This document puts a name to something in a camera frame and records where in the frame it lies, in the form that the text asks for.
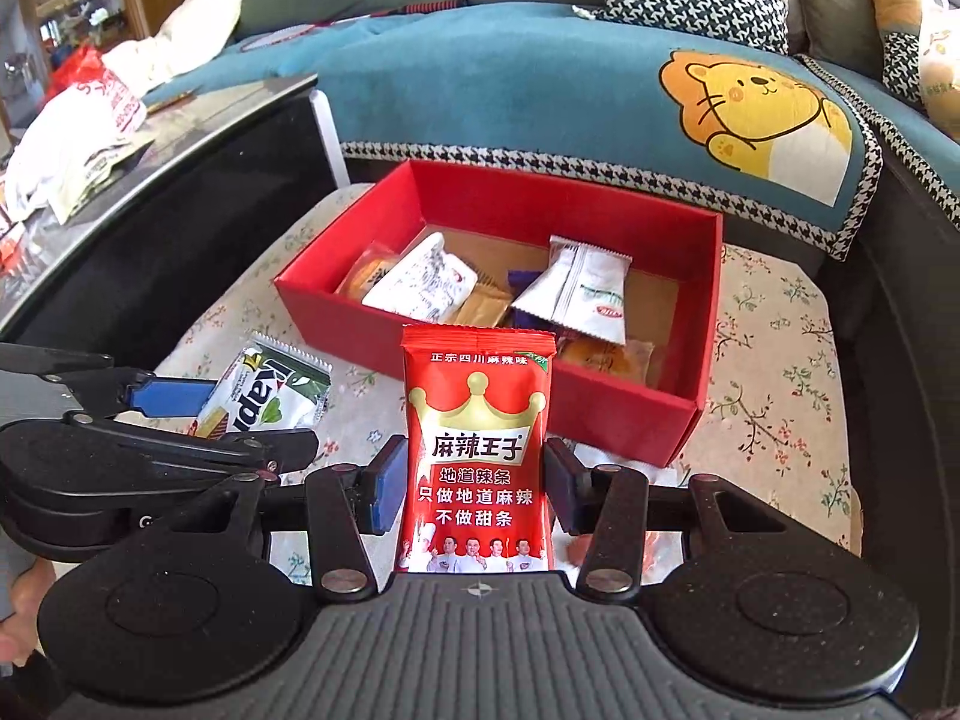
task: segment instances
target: open cardboard box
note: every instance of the open cardboard box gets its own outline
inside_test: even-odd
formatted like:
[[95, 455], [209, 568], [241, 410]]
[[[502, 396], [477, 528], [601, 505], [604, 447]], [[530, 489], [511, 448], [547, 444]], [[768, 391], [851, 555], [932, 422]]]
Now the open cardboard box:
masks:
[[552, 176], [404, 163], [277, 276], [277, 290], [310, 346], [402, 378], [400, 334], [411, 319], [336, 290], [374, 242], [401, 252], [437, 229], [449, 251], [504, 286], [510, 269], [546, 267], [551, 235], [632, 257], [627, 335], [656, 345], [649, 386], [558, 360], [547, 427], [623, 457], [669, 464], [707, 395], [720, 215]]

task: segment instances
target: floral pattern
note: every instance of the floral pattern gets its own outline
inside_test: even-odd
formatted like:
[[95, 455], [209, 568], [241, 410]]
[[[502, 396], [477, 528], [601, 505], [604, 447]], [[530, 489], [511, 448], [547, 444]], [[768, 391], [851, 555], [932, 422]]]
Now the floral pattern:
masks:
[[[197, 320], [157, 372], [216, 378], [253, 330], [306, 347], [272, 279], [366, 189], [335, 191], [299, 220]], [[848, 546], [854, 493], [827, 303], [794, 264], [730, 245], [721, 262], [707, 408], [672, 469], [666, 469], [672, 481], [661, 483], [683, 485], [692, 473], [719, 474]], [[307, 471], [288, 474], [285, 484], [328, 463], [366, 463], [388, 437], [406, 431], [399, 381], [316, 353], [333, 365], [329, 411], [317, 427], [320, 454]], [[135, 413], [127, 418], [179, 432], [190, 422], [145, 420]], [[622, 461], [595, 449], [590, 457], [590, 464]], [[396, 539], [397, 525], [389, 536], [364, 536], [381, 584], [392, 567]], [[555, 543], [562, 546], [563, 536]], [[558, 562], [563, 554], [558, 549]], [[272, 561], [294, 581], [309, 581], [303, 533], [275, 535]]]

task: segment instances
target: man in white uniform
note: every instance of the man in white uniform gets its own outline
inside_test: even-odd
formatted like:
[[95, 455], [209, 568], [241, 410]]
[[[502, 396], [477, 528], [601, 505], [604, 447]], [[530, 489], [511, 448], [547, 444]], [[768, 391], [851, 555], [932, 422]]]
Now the man in white uniform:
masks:
[[503, 557], [503, 541], [493, 538], [490, 542], [490, 556], [487, 558], [487, 571], [493, 574], [506, 574], [513, 569]]
[[544, 571], [544, 562], [530, 554], [530, 542], [526, 538], [517, 541], [517, 555], [508, 562], [511, 571]]
[[457, 558], [453, 566], [455, 574], [482, 574], [487, 570], [486, 557], [480, 557], [480, 539], [471, 536], [467, 539], [467, 554]]
[[410, 573], [422, 574], [429, 570], [430, 560], [433, 555], [430, 553], [430, 542], [433, 541], [433, 535], [437, 531], [437, 526], [432, 522], [427, 522], [414, 533], [415, 545], [411, 547], [409, 541], [403, 543], [403, 554], [397, 561], [397, 566], [406, 568]]
[[426, 570], [431, 574], [452, 574], [457, 560], [459, 560], [457, 539], [447, 536], [443, 540], [443, 552], [438, 555], [437, 550], [433, 551], [433, 560], [430, 561], [430, 565], [427, 565]]

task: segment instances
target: green and white snack packet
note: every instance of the green and white snack packet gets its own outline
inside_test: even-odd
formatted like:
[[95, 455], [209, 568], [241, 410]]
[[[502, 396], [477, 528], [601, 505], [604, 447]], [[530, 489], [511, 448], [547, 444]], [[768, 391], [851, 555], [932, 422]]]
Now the green and white snack packet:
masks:
[[217, 382], [190, 435], [312, 428], [326, 411], [330, 365], [288, 343], [254, 333]]

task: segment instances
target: crown graphic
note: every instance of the crown graphic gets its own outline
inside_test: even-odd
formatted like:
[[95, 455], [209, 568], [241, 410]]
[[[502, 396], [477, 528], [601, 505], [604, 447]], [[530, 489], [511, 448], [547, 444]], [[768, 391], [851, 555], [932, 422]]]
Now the crown graphic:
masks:
[[421, 386], [415, 386], [407, 396], [410, 404], [416, 409], [421, 427], [430, 426], [434, 429], [448, 429], [461, 431], [481, 430], [510, 430], [515, 428], [530, 428], [536, 421], [536, 415], [546, 408], [546, 396], [542, 392], [533, 392], [530, 395], [530, 405], [519, 413], [501, 412], [488, 403], [485, 394], [490, 384], [486, 373], [479, 370], [467, 376], [467, 386], [470, 396], [463, 405], [448, 412], [441, 412], [431, 408], [426, 402], [426, 391]]

